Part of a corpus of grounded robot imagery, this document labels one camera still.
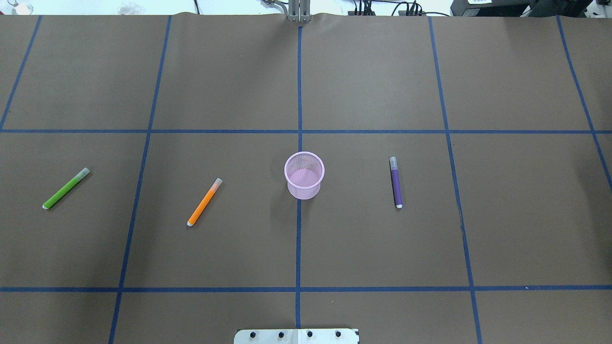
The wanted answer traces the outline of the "orange marker pen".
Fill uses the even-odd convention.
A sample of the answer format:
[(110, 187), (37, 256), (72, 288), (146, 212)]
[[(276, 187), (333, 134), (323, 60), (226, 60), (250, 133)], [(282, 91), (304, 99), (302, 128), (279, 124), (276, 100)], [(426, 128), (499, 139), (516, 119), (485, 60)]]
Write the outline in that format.
[(210, 200), (212, 200), (213, 196), (216, 194), (217, 190), (222, 185), (222, 183), (223, 183), (223, 180), (221, 178), (217, 178), (214, 181), (214, 183), (210, 186), (210, 188), (206, 192), (205, 196), (203, 196), (203, 199), (200, 201), (196, 209), (193, 211), (190, 218), (186, 221), (187, 226), (191, 227), (196, 224), (197, 220), (201, 217), (202, 213), (208, 206), (208, 203), (210, 202)]

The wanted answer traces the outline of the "purple marker pen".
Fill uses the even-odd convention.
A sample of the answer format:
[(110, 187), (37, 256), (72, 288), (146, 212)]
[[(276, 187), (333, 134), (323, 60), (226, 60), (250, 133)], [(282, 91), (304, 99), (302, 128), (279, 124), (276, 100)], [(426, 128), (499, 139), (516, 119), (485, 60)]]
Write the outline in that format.
[(399, 176), (399, 168), (398, 163), (395, 156), (389, 158), (390, 165), (390, 176), (392, 182), (392, 194), (393, 201), (396, 209), (402, 209), (404, 206), (404, 201), (402, 197), (402, 190), (400, 184), (400, 176)]

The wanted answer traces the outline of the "green marker pen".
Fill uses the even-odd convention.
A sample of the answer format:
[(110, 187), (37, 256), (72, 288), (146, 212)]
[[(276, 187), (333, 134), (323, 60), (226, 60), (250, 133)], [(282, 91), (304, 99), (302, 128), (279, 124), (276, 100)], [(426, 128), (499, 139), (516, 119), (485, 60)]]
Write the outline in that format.
[(42, 209), (51, 209), (58, 201), (60, 201), (70, 190), (72, 190), (77, 184), (79, 184), (85, 177), (90, 174), (89, 168), (83, 168), (79, 173), (72, 177), (63, 187), (55, 192), (48, 200), (46, 200)]

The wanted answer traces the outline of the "pink mesh pen holder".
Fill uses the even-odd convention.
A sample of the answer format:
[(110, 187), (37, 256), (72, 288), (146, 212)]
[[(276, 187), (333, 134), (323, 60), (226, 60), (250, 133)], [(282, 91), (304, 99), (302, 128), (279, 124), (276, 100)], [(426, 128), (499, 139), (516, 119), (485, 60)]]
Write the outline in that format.
[(308, 200), (318, 194), (325, 166), (312, 152), (299, 151), (285, 161), (283, 172), (289, 193), (298, 200)]

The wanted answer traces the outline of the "aluminium frame post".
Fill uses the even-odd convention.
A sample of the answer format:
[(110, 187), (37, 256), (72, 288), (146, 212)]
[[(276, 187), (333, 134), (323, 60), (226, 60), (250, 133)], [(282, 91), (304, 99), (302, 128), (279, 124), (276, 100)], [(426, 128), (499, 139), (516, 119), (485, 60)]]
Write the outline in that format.
[(287, 18), (289, 22), (310, 22), (310, 0), (287, 0)]

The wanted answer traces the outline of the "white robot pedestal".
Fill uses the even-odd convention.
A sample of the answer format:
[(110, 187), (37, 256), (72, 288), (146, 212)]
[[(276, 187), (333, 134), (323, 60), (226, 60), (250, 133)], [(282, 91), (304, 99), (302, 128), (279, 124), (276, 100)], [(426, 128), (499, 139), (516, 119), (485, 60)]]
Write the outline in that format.
[(359, 344), (358, 329), (244, 329), (238, 331), (234, 344)]

